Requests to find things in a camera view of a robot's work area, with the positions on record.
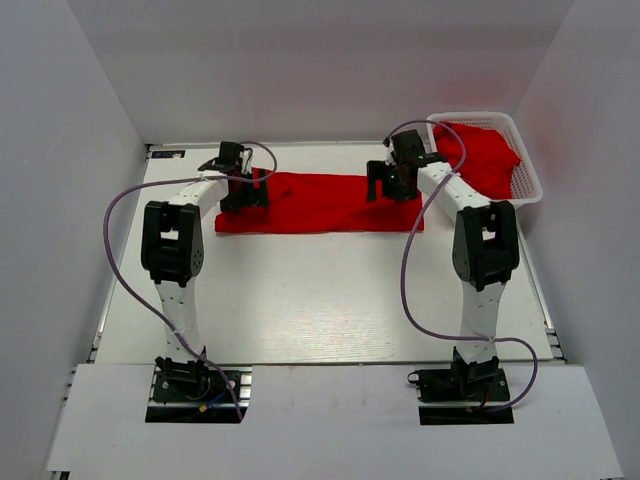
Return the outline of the red t shirt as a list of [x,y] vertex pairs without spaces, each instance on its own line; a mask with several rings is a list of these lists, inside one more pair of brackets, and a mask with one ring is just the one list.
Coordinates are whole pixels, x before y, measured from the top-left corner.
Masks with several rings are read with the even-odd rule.
[[269,205],[220,213],[218,234],[322,234],[409,232],[422,200],[368,202],[359,175],[280,172],[266,182]]

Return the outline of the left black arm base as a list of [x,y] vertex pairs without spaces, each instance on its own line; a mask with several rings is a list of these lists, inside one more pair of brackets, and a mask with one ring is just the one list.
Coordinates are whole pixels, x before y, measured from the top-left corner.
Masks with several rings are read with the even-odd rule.
[[202,361],[155,359],[145,421],[149,424],[239,424],[250,402],[252,370],[223,372]]

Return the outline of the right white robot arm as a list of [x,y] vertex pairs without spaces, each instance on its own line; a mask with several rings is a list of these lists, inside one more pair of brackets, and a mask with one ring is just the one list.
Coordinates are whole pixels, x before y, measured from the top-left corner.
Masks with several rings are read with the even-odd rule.
[[494,201],[464,180],[459,171],[468,157],[463,139],[446,124],[438,125],[460,146],[460,158],[451,165],[443,155],[428,153],[417,130],[395,129],[384,140],[383,161],[367,163],[367,200],[379,195],[396,202],[427,199],[414,222],[401,260],[400,293],[404,308],[409,250],[427,208],[436,202],[454,222],[452,264],[462,283],[460,333],[423,333],[456,343],[451,374],[453,390],[472,399],[484,391],[496,374],[499,359],[496,337],[499,303],[512,272],[519,265],[515,210],[508,201]]

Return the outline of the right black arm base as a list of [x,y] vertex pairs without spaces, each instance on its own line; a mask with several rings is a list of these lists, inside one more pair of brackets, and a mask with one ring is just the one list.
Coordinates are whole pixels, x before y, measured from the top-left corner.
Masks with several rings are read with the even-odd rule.
[[514,422],[509,386],[499,360],[467,364],[455,356],[448,368],[407,375],[418,393],[422,426],[509,425]]

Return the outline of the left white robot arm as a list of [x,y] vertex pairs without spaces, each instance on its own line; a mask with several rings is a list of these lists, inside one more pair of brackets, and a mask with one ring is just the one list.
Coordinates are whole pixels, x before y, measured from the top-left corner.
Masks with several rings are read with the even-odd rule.
[[269,175],[259,169],[237,178],[202,176],[169,200],[145,206],[141,263],[160,299],[168,357],[206,357],[195,300],[196,277],[205,260],[203,218],[216,206],[231,213],[268,206]]

